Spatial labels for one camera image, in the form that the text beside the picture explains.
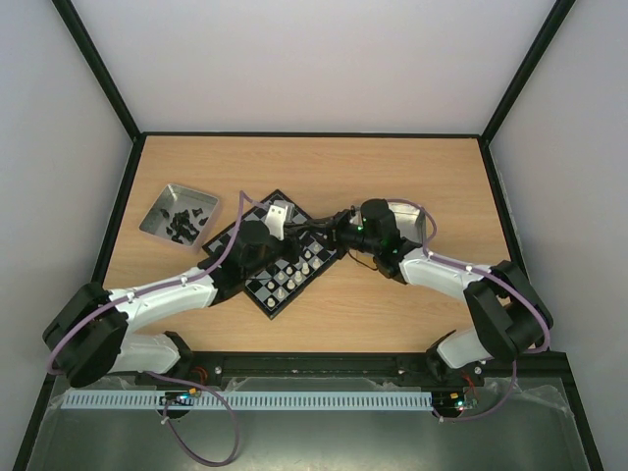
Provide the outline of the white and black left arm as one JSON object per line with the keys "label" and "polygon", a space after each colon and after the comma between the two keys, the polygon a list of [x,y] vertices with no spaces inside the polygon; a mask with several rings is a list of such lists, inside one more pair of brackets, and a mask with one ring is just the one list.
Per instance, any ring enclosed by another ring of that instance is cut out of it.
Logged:
{"label": "white and black left arm", "polygon": [[295,224],[244,221],[226,246],[179,275],[136,288],[80,287],[42,334],[49,372],[82,388],[112,373],[177,369],[184,343],[170,333],[151,337],[141,329],[228,301],[279,259],[297,260],[300,231]]}

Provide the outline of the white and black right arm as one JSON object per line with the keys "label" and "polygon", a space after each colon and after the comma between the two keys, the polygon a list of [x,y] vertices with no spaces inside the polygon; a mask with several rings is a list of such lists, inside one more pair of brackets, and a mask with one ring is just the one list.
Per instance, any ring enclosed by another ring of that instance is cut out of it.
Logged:
{"label": "white and black right arm", "polygon": [[466,304],[471,328],[444,335],[426,352],[426,368],[439,384],[451,383],[482,360],[512,363],[550,347],[553,319],[521,268],[508,260],[490,266],[433,251],[437,225],[417,203],[369,199],[304,226],[338,255],[369,254],[384,277]]}

